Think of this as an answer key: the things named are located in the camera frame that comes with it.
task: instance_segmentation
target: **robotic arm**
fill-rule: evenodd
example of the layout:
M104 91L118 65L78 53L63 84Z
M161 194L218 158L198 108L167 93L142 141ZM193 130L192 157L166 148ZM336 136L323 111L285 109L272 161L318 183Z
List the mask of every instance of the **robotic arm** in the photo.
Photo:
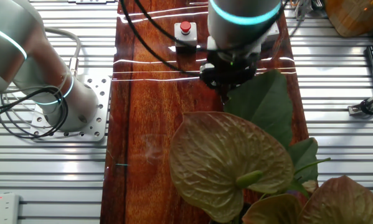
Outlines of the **robotic arm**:
M232 49L261 34L281 8L280 0L210 0L208 28L209 50ZM202 79L211 88L239 85L256 72L261 46L269 30L256 41L226 52L209 52L208 63L201 67Z
M95 92L78 81L56 53L46 37L41 16L28 0L0 0L0 93L11 82L27 95L33 90L25 89L32 87L60 88L68 104L61 131L81 129L97 112ZM53 112L58 103L54 96L39 94L32 99L51 125L58 122L60 113Z

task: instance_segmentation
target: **brown leaf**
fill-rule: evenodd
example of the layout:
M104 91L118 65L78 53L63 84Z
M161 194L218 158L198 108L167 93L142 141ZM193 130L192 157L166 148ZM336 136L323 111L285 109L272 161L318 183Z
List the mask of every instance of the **brown leaf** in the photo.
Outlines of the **brown leaf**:
M290 156L275 138L249 121L220 112L184 114L169 161L183 199L220 223L242 210L238 177L260 170L263 177L248 188L272 194L286 188L294 174Z
M299 224L373 224L373 193L343 176L315 191Z
M284 194L253 204L243 217L244 224L297 224L301 204L292 195Z

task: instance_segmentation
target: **green leaf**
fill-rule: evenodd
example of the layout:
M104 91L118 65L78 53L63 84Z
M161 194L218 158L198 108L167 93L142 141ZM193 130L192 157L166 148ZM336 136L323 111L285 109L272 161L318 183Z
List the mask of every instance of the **green leaf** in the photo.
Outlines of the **green leaf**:
M244 224L297 224L301 204L292 195L268 197L254 203L243 217Z
M304 186L296 179L293 179L293 181L291 181L291 184L290 186L288 186L287 190L296 190L298 192L301 192L306 198L309 198L309 194Z
M230 100L225 104L225 112L251 121L284 147L289 146L293 137L293 104L288 97L284 75L272 70L254 77L228 96Z
M318 152L318 142L315 138L309 138L294 144L288 148L288 153L291 156L294 167L296 170L316 162L316 153ZM318 179L318 165L311 166L307 169L298 172L295 178L301 183L305 183L309 180Z
M326 181L305 205L299 224L373 224L373 193L343 176Z
M289 186L295 172L274 137L221 112L184 114L171 141L169 168L179 195L219 223L242 211L242 188L274 194Z

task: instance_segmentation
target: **red button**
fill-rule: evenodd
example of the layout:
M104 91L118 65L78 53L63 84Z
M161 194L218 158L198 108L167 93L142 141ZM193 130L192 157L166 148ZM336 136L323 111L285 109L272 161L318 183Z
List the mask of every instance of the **red button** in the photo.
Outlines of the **red button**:
M192 28L192 25L190 22L184 21L181 23L181 30L185 33L189 32Z

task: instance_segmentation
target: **yellow object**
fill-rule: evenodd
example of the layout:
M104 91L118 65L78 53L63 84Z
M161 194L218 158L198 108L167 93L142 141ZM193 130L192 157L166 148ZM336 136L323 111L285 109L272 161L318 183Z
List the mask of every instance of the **yellow object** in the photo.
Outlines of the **yellow object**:
M373 29L373 0L325 0L329 20L343 37Z

